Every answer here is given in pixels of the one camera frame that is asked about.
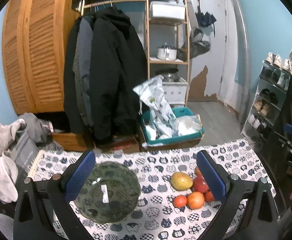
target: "wooden closet door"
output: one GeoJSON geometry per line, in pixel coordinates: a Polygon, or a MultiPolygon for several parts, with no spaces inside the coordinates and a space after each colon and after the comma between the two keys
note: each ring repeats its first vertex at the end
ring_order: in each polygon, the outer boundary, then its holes
{"type": "Polygon", "coordinates": [[[16,114],[36,112],[24,61],[23,26],[27,0],[10,0],[2,32],[4,76],[16,114]]]}
{"type": "Polygon", "coordinates": [[[25,66],[37,112],[63,111],[65,42],[78,15],[71,0],[29,0],[26,5],[25,66]]]}

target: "tablecloth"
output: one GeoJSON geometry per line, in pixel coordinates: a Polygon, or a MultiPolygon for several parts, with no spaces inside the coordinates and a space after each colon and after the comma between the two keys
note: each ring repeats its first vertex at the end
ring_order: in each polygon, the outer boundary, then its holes
{"type": "MultiPolygon", "coordinates": [[[[131,168],[137,175],[142,193],[135,211],[123,221],[114,224],[97,224],[83,217],[74,202],[70,202],[78,219],[96,240],[196,240],[218,212],[220,202],[206,202],[201,209],[174,208],[172,201],[177,195],[186,195],[190,190],[178,192],[170,185],[170,177],[176,171],[186,172],[195,178],[196,155],[205,149],[216,163],[229,174],[235,173],[244,180],[257,181],[266,177],[273,197],[276,191],[259,158],[245,140],[222,145],[175,149],[166,151],[139,152],[135,154],[97,154],[96,162],[116,161],[131,168]]],[[[44,152],[36,163],[33,180],[49,179],[62,173],[68,165],[80,157],[78,152],[44,152]]],[[[236,228],[244,211],[245,200],[238,208],[228,231],[236,228]]],[[[53,223],[57,234],[67,238],[58,218],[53,223]]]]}

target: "teal storage bin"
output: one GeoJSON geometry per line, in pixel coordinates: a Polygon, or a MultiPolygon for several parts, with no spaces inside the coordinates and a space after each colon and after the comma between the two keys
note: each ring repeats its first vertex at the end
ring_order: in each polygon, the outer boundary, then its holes
{"type": "MultiPolygon", "coordinates": [[[[172,108],[172,111],[174,112],[176,117],[181,117],[185,115],[188,115],[188,116],[194,115],[193,112],[188,107],[172,108]]],[[[188,140],[192,140],[196,138],[202,138],[202,135],[205,132],[204,127],[202,127],[201,131],[197,133],[183,135],[183,136],[175,136],[175,137],[171,137],[167,139],[156,139],[156,140],[151,141],[149,139],[149,136],[145,127],[145,123],[149,123],[149,120],[150,120],[150,111],[147,111],[142,114],[142,129],[143,129],[145,139],[148,145],[159,144],[159,143],[168,145],[168,144],[184,142],[184,141],[188,141],[188,140]]]]}

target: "glass bowl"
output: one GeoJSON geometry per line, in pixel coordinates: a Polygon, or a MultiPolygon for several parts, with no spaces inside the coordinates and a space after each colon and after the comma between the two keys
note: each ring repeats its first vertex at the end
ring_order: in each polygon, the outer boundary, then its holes
{"type": "Polygon", "coordinates": [[[134,211],[140,194],[133,171],[121,163],[103,162],[95,165],[74,203],[98,224],[115,223],[134,211]]]}

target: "floor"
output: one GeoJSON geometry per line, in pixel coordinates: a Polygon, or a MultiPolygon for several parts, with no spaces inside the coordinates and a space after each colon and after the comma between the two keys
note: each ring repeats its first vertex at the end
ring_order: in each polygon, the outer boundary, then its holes
{"type": "Polygon", "coordinates": [[[223,144],[243,138],[236,116],[219,102],[188,102],[193,114],[199,114],[205,128],[200,146],[223,144]]]}

